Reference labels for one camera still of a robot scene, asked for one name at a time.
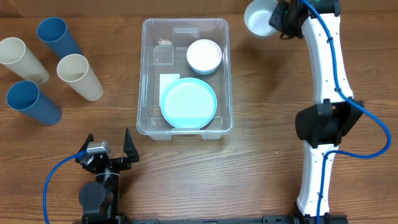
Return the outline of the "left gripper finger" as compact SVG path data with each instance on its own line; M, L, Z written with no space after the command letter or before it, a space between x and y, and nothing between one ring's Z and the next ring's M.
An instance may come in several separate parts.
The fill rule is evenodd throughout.
M131 133L128 128L125 132L123 151L126 153L129 162L139 162L139 154L132 141Z
M94 137L92 133L89 133L85 143L82 145L80 150L76 154L75 162L80 162L81 158L87 153L88 145L90 142L94 141Z

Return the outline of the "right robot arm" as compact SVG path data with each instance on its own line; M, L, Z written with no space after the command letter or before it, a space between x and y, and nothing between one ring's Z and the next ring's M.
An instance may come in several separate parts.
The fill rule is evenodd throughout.
M342 138L362 116L362 101L346 77L340 42L339 1L279 1L269 25L282 39L305 39L312 68L313 105L295 117L304 165L295 210L301 223L329 223L328 191Z

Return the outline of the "grey bowl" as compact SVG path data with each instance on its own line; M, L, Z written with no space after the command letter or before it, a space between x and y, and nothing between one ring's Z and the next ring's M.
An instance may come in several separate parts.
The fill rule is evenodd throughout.
M244 23L254 36L266 38L277 33L277 30L269 24L277 5L276 0L253 0L247 6L244 12Z

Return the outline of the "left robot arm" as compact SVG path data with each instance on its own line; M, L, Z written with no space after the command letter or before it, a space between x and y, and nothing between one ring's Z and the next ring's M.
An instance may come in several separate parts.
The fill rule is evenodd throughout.
M78 195L83 208L82 223L129 223L127 215L119 211L120 172L131 169L131 164L139 161L139 154L133 144L130 131L124 137L125 157L110 157L109 143L95 141L89 134L78 151L75 162L84 170L95 175L94 181L81 187Z

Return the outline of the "light blue plate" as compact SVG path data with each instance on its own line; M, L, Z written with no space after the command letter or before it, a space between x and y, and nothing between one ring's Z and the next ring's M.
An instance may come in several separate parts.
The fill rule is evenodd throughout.
M164 92L161 113L173 127L200 129L215 116L217 97L209 84L198 78L181 78Z

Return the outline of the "pink bowl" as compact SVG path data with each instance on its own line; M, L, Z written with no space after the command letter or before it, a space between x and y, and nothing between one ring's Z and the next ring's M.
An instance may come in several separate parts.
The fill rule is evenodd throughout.
M191 68L210 70L218 68L222 55L221 48L216 42L209 39L200 39L188 47L187 62Z

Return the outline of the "cream cup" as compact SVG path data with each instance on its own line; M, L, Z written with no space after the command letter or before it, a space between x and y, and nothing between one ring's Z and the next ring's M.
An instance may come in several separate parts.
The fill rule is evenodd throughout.
M103 87L86 57L70 54L59 61L58 77L88 101L96 101L103 96Z
M49 79L46 68L24 41L17 37L8 37L1 41L1 64L37 85L43 85Z

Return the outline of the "light blue bowl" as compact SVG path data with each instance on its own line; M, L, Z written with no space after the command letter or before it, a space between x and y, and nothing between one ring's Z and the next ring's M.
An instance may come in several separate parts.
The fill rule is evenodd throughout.
M192 70L193 70L194 72L200 74L200 75L209 75L209 74L215 72L216 69L217 69L217 68L213 68L213 69L210 69L210 70L199 70L199 69L197 69L197 68L193 68L193 67L192 67Z

